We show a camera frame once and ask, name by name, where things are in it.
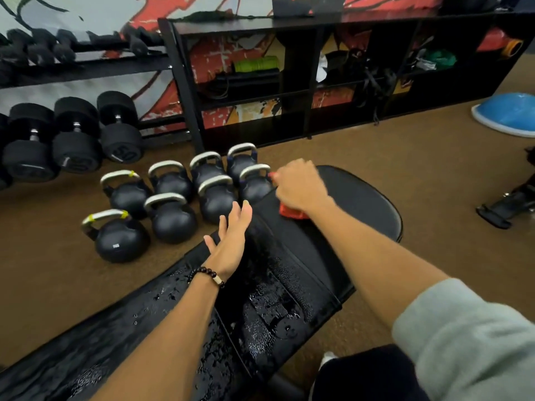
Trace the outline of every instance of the gray sweatshirt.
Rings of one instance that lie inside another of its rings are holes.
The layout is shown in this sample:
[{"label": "gray sweatshirt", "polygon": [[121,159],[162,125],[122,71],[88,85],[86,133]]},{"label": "gray sweatshirt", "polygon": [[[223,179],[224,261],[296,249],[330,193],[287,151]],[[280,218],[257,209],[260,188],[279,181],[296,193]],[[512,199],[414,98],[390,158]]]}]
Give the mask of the gray sweatshirt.
[{"label": "gray sweatshirt", "polygon": [[432,401],[535,400],[535,325],[460,280],[420,294],[392,336]]}]

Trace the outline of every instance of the silver kettlebell handle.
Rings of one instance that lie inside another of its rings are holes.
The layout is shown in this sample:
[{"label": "silver kettlebell handle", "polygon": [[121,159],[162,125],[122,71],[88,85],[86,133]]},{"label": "silver kettlebell handle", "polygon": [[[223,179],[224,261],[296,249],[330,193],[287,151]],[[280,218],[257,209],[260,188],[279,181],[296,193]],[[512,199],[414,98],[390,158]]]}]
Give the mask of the silver kettlebell handle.
[{"label": "silver kettlebell handle", "polygon": [[161,162],[158,162],[158,163],[154,163],[149,168],[149,177],[152,177],[154,172],[157,171],[158,169],[160,169],[162,167],[168,167],[168,166],[177,167],[178,170],[180,170],[180,171],[184,170],[184,165],[182,163],[177,162],[176,160],[164,160],[164,161],[161,161]]},{"label": "silver kettlebell handle", "polygon": [[245,152],[245,151],[256,152],[256,146],[249,142],[234,145],[232,148],[228,150],[227,156],[232,156],[236,153]]},{"label": "silver kettlebell handle", "polygon": [[244,181],[249,174],[253,172],[260,172],[261,170],[265,170],[267,175],[271,170],[271,167],[265,163],[258,163],[257,165],[246,167],[240,173],[240,181]]},{"label": "silver kettlebell handle", "polygon": [[218,154],[217,152],[204,152],[204,153],[198,154],[189,163],[189,168],[190,168],[190,170],[193,170],[195,167],[197,167],[197,165],[198,165],[198,163],[200,161],[208,160],[208,159],[212,159],[212,158],[214,158],[216,160],[221,160],[221,155]]},{"label": "silver kettlebell handle", "polygon": [[101,186],[104,187],[105,185],[108,185],[108,182],[111,179],[115,179],[116,177],[120,176],[134,177],[137,180],[141,180],[140,175],[137,174],[134,170],[117,170],[116,172],[106,173],[104,176],[102,176]]},{"label": "silver kettlebell handle", "polygon": [[107,209],[95,214],[90,214],[82,221],[82,231],[84,231],[84,234],[89,235],[89,233],[94,229],[93,222],[110,218],[112,216],[119,216],[121,219],[126,219],[130,217],[130,214],[128,211],[124,211],[122,209]]},{"label": "silver kettlebell handle", "polygon": [[177,194],[175,192],[164,192],[162,194],[153,195],[152,197],[147,198],[145,201],[145,204],[143,204],[143,208],[145,211],[149,212],[150,210],[154,209],[152,206],[153,204],[156,204],[160,201],[166,201],[166,200],[175,200],[180,203],[180,205],[187,204],[188,201],[184,198],[183,195]]},{"label": "silver kettlebell handle", "polygon": [[232,177],[227,176],[226,174],[221,174],[219,176],[214,176],[214,177],[209,178],[208,180],[203,181],[201,185],[199,186],[199,190],[198,190],[199,197],[204,196],[204,193],[206,192],[207,188],[212,187],[214,185],[222,185],[222,184],[232,185],[233,184]]}]

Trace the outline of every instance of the carpet floor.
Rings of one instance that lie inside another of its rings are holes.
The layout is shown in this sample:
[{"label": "carpet floor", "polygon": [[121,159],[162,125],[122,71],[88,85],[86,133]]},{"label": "carpet floor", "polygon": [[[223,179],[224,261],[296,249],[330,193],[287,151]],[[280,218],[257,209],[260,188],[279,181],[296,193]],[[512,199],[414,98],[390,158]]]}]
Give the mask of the carpet floor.
[{"label": "carpet floor", "polygon": [[[535,92],[534,63],[535,56],[523,56],[500,91]],[[523,151],[533,141],[478,124],[470,115],[473,104],[269,146],[259,150],[259,159],[277,168],[304,157],[357,174],[400,211],[403,246],[461,278],[485,299],[509,304],[533,320],[535,219],[520,216],[503,231],[474,212],[533,173]],[[172,145],[149,151],[131,168],[146,175],[156,161],[186,163],[192,156],[189,144]],[[17,184],[0,194],[0,364],[15,363],[143,285],[214,230],[202,224],[187,243],[154,242],[133,263],[105,263],[80,231],[80,222],[109,207],[98,180],[119,168],[107,162],[94,174],[61,174],[50,183]],[[389,342],[390,332],[356,293],[283,371],[307,388],[326,350],[344,356]]]}]

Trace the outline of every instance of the wall mural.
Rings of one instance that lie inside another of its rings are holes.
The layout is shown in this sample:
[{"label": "wall mural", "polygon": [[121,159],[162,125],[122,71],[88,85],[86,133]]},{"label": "wall mural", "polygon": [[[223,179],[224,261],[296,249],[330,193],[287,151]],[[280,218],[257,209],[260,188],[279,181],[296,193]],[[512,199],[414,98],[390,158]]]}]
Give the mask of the wall mural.
[{"label": "wall mural", "polygon": [[[148,30],[157,29],[157,18],[183,18],[201,11],[226,11],[244,16],[289,16],[372,9],[410,9],[438,7],[441,0],[0,0],[0,33],[11,28],[30,31],[45,28],[52,33],[69,29],[79,40],[89,40],[87,31],[105,35],[119,31],[126,23]],[[229,71],[233,61],[276,55],[284,64],[284,46],[274,36],[248,38],[202,37],[189,45],[191,64],[197,83]],[[120,53],[99,54],[100,58],[118,58]],[[81,57],[94,59],[95,56]],[[19,102],[35,102],[53,107],[55,100],[77,96],[96,103],[107,90],[118,90],[132,96],[142,120],[182,113],[177,88],[170,70],[118,76],[106,79],[48,84],[0,90],[0,112]],[[351,100],[351,89],[335,89],[317,94],[314,107]],[[278,100],[252,102],[203,112],[205,127],[249,121],[280,114]],[[184,127],[162,127],[145,133],[160,133]]]}]

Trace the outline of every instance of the kettlebell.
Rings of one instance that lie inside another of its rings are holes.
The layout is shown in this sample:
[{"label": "kettlebell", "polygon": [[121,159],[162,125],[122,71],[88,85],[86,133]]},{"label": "kettlebell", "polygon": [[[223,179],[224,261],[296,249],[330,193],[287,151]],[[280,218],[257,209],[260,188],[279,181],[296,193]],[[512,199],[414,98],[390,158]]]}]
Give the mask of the kettlebell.
[{"label": "kettlebell", "polygon": [[[132,181],[110,187],[110,180],[120,176],[128,176]],[[147,217],[144,209],[145,201],[152,195],[143,179],[133,170],[117,170],[105,174],[101,178],[102,191],[110,199],[111,208],[124,209],[137,220]]]},{"label": "kettlebell", "polygon": [[223,161],[217,152],[204,152],[195,156],[189,163],[193,186],[198,191],[203,182],[212,177],[224,175]]},{"label": "kettlebell", "polygon": [[[251,154],[237,154],[245,151]],[[236,187],[240,186],[240,174],[244,168],[255,165],[258,161],[258,151],[252,143],[240,143],[228,150],[227,153],[227,174],[232,177]]]},{"label": "kettlebell", "polygon": [[232,202],[236,201],[232,178],[226,174],[204,181],[199,186],[198,194],[204,220],[216,225],[219,224],[219,216],[228,216]]},{"label": "kettlebell", "polygon": [[271,167],[264,163],[246,167],[240,173],[240,203],[247,200],[251,205],[259,202],[273,190],[271,178],[268,176]]},{"label": "kettlebell", "polygon": [[[106,222],[100,229],[93,222],[118,216]],[[82,221],[82,230],[95,242],[95,249],[101,258],[111,263],[126,263],[145,253],[150,244],[150,236],[141,222],[120,209],[91,214]]]},{"label": "kettlebell", "polygon": [[197,230],[197,218],[183,195],[166,192],[145,201],[145,211],[152,220],[152,230],[165,243],[180,243],[190,239]]},{"label": "kettlebell", "polygon": [[[166,172],[161,176],[155,173],[162,167],[175,167],[177,172]],[[174,192],[183,196],[187,202],[193,199],[193,183],[188,177],[188,172],[184,165],[175,160],[164,160],[162,162],[154,163],[149,168],[149,180],[154,189],[154,194],[162,194],[164,192]]]}]

